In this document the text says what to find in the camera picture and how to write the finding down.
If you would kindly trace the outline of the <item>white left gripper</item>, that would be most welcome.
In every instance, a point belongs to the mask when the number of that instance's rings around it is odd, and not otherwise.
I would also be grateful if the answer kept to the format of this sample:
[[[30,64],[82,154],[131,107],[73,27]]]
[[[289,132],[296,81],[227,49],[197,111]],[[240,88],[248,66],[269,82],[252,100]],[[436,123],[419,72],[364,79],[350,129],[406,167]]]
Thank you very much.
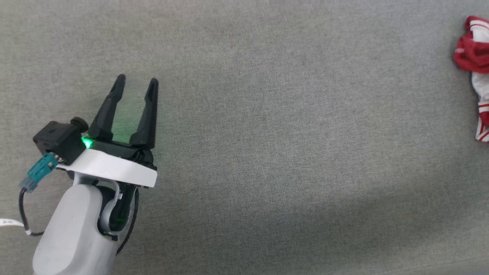
[[[98,113],[91,123],[88,136],[81,138],[86,146],[84,152],[73,164],[59,164],[58,169],[73,174],[75,182],[82,179],[116,181],[135,186],[153,188],[157,182],[157,171],[131,160],[119,158],[106,152],[96,150],[96,140],[111,141],[113,138],[112,124],[117,104],[121,100],[126,76],[117,76],[110,92],[103,101]],[[145,149],[155,147],[157,131],[159,82],[150,80],[144,97],[145,106],[136,132],[130,137],[130,144]]]

